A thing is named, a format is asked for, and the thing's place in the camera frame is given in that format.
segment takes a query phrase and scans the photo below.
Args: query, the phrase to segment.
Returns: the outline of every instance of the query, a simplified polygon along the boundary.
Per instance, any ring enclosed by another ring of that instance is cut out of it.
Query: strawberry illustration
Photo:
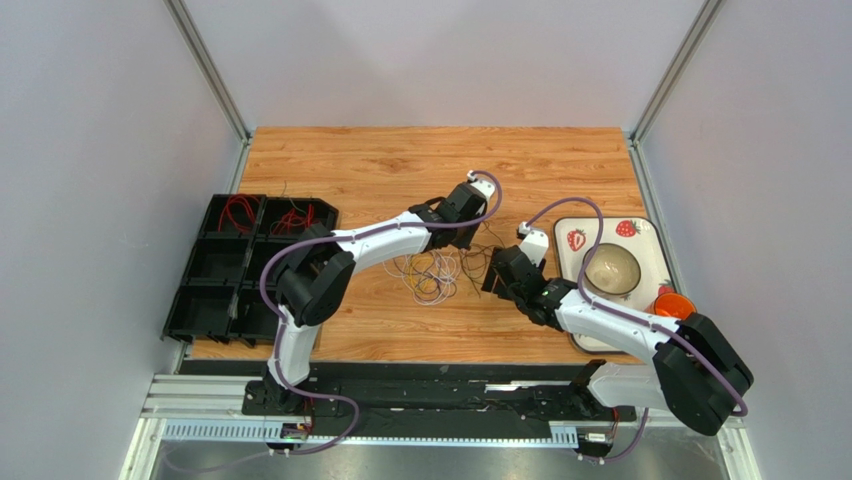
[[[639,233],[638,225],[633,220],[623,220],[615,227],[615,233],[622,237],[632,237]]]
[[[586,244],[586,233],[580,230],[579,228],[576,230],[572,230],[568,232],[568,246],[571,247],[571,250],[577,251]]]
[[[657,296],[660,296],[664,293],[674,293],[674,285],[672,285],[672,281],[666,279],[663,283],[660,284],[660,289],[657,290]]]

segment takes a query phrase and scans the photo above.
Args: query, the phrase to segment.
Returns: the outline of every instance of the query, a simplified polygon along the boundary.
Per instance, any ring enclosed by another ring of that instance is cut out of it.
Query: white tray
[[[575,241],[569,244],[568,236],[571,232]],[[577,281],[577,274],[583,263],[583,257],[592,247],[595,236],[598,233],[598,219],[592,218],[563,218],[553,226],[553,237],[556,243],[556,254],[559,258],[559,271],[562,278]],[[614,243],[626,248],[639,262],[641,278],[639,285],[626,295],[608,295],[597,292],[586,283],[589,290],[595,291],[600,296],[620,303],[636,310],[644,310],[663,291],[674,291],[671,282],[671,274],[666,264],[666,257],[660,246],[660,238],[654,225],[640,217],[607,217],[604,218],[604,233],[601,243]],[[624,353],[616,350],[595,338],[587,335],[572,335],[574,342],[581,349],[590,353]]]

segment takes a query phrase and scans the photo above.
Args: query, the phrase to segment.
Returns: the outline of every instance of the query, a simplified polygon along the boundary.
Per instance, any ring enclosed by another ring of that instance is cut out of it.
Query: plastic crate
[[[163,335],[191,342],[207,337],[228,342],[236,286],[184,285],[175,295]]]
[[[254,222],[251,221],[248,212],[240,204],[233,204],[228,209],[230,215],[225,212],[225,205],[228,204],[228,200],[235,196],[237,195],[213,195],[210,204],[207,206],[204,221],[201,223],[199,237],[251,237],[257,233],[258,221],[263,215],[266,195],[239,195],[247,197],[246,201],[254,212]],[[248,231],[240,232],[234,224],[235,222],[248,228]]]
[[[260,282],[260,274],[263,272],[263,267],[266,266],[266,263],[269,262],[269,259],[272,258],[276,253],[280,252],[286,247],[293,245],[296,243],[295,240],[287,240],[287,239],[269,239],[269,240],[255,240],[254,245],[252,245],[251,253],[249,255],[248,266],[246,267],[246,273],[243,277],[244,285],[246,283],[259,283]],[[275,282],[272,279],[269,279],[269,287],[273,288],[275,286]]]
[[[337,228],[337,219],[340,212],[328,203],[316,198],[267,198],[263,208],[263,216],[258,226],[257,234],[268,238],[295,238],[298,237],[309,225],[304,221],[293,222],[291,227],[281,226],[282,217],[295,212],[301,218],[307,217],[310,209],[313,209],[311,224],[321,223],[329,230]]]
[[[192,247],[184,282],[239,283],[244,275],[251,241],[247,238],[201,238]]]
[[[240,289],[234,311],[236,315],[228,330],[230,338],[236,338],[251,347],[258,341],[275,341],[278,316],[263,303],[259,288]]]

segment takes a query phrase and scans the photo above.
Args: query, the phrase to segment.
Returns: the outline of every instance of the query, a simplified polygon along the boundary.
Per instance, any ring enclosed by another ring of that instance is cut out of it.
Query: wooden tabletop
[[[490,227],[507,245],[518,224],[566,196],[588,197],[605,215],[644,216],[623,134],[615,128],[260,128],[240,192],[319,197],[341,212],[340,228],[395,217],[447,195],[468,170],[494,173],[503,186]],[[564,205],[536,223],[552,231]],[[496,243],[479,229],[475,242]],[[546,277],[557,276],[551,241]],[[268,358],[271,347],[198,340],[193,358]],[[461,277],[458,293],[436,306],[416,304],[381,265],[353,277],[337,314],[323,324],[315,360],[488,363],[586,363],[593,356],[564,333],[532,324],[512,302],[482,293]]]

